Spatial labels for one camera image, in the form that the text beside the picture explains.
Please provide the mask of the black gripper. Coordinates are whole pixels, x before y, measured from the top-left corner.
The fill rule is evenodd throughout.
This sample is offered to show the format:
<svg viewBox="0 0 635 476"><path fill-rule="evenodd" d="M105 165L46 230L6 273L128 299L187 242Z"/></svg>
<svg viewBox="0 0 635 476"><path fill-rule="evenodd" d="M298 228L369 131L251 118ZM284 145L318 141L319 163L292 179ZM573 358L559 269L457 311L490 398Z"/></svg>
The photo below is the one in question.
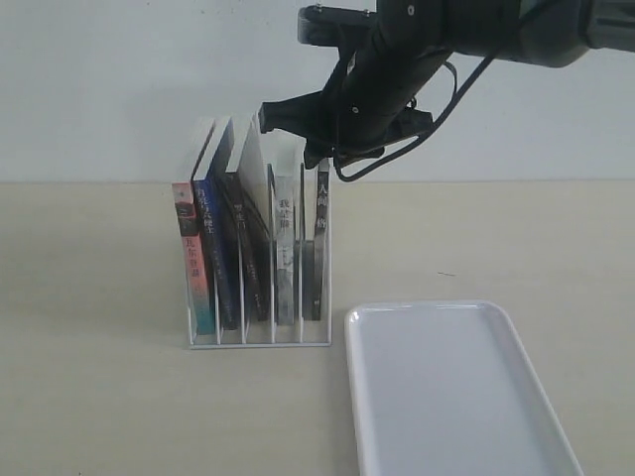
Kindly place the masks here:
<svg viewBox="0 0 635 476"><path fill-rule="evenodd" d="M341 167L383 156L391 124L450 55L446 26L446 1L376 3L375 23L326 104ZM321 92L312 92L265 101L258 110L261 134L281 130L307 140L307 170L336 157L326 145L322 100Z"/></svg>

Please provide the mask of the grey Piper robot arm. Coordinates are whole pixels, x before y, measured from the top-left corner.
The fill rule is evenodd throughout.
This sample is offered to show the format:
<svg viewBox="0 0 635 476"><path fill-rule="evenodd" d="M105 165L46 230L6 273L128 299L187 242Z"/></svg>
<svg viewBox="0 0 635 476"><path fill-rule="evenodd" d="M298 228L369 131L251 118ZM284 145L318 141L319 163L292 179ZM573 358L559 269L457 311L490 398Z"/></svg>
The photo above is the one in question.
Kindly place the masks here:
<svg viewBox="0 0 635 476"><path fill-rule="evenodd" d="M632 52L630 1L379 1L372 10L313 4L298 13L298 40L335 48L316 92L265 102L262 133L305 142L304 163L388 162L419 147L441 119L417 94L452 55L561 68L592 50Z"/></svg>

